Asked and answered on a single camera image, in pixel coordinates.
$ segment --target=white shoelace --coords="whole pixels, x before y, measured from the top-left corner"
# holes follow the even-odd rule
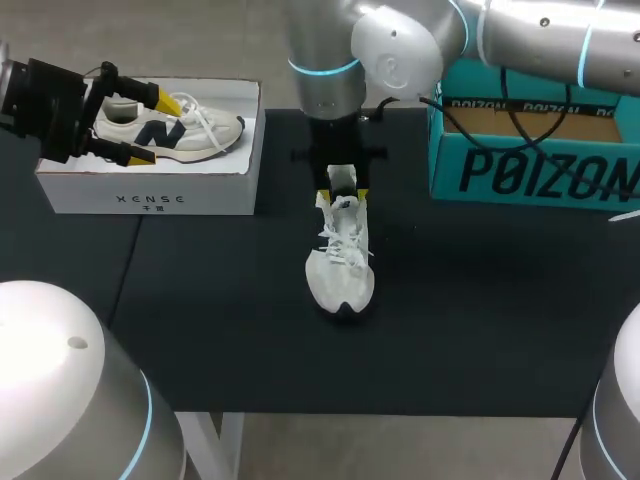
[[[209,140],[211,140],[211,142],[216,146],[216,148],[223,152],[226,151],[225,149],[222,148],[222,145],[220,145],[220,142],[218,141],[216,136],[213,134],[213,129],[216,126],[215,123],[205,118],[205,116],[202,114],[202,111],[205,110],[205,108],[200,106],[198,101],[195,98],[193,98],[193,96],[184,92],[175,92],[175,93],[172,93],[170,96],[176,102],[178,102],[178,105],[180,105],[180,107],[182,108],[183,113],[182,113],[182,117],[180,118],[184,119],[187,122],[195,121],[195,120],[200,122],[200,125],[202,125],[202,128],[204,128],[204,131],[209,137]]]
[[[366,259],[360,248],[360,238],[362,232],[356,234],[344,235],[336,232],[334,229],[325,224],[324,230],[318,236],[329,239],[326,247],[320,250],[325,252],[332,262],[347,265],[350,268],[366,267]]]

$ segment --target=white sneaker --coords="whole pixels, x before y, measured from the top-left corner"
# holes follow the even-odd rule
[[[141,103],[107,98],[96,119],[98,137],[144,147],[158,157],[181,163],[209,160],[242,135],[242,117],[203,107],[188,93],[171,97],[182,107],[176,118],[145,108]]]
[[[319,236],[327,240],[327,246],[312,250],[307,259],[305,270],[311,293],[329,313],[360,313],[371,301],[375,286],[369,266],[367,202],[356,196],[338,195],[330,205],[318,193],[316,207],[324,214],[325,225]]]

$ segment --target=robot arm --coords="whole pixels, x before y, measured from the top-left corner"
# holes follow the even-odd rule
[[[328,120],[359,109],[364,72],[396,98],[429,95],[463,55],[562,83],[640,95],[637,2],[419,3],[400,12],[370,2],[290,0],[290,61],[303,111]]]
[[[65,163],[69,156],[88,152],[121,166],[155,163],[155,155],[127,143],[96,138],[93,124],[105,97],[115,93],[147,108],[180,116],[180,106],[157,85],[118,75],[104,62],[86,94],[84,76],[31,59],[27,64],[9,59],[0,41],[0,127],[41,142],[41,157]]]

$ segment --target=shoe tongue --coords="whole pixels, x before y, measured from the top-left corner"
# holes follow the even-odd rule
[[[331,205],[334,227],[338,233],[355,233],[357,230],[357,213],[360,202],[356,197],[338,196]]]

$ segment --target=black table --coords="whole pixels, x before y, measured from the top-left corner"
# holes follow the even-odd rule
[[[256,216],[148,217],[113,329],[176,410],[576,416],[640,301],[640,221],[436,202],[426,116],[366,132],[373,318],[338,328],[304,262],[321,228],[295,111],[268,115]],[[100,220],[87,219],[87,222]]]
[[[33,174],[37,143],[0,132],[0,148],[0,282],[53,283],[109,322],[140,218],[56,215]]]

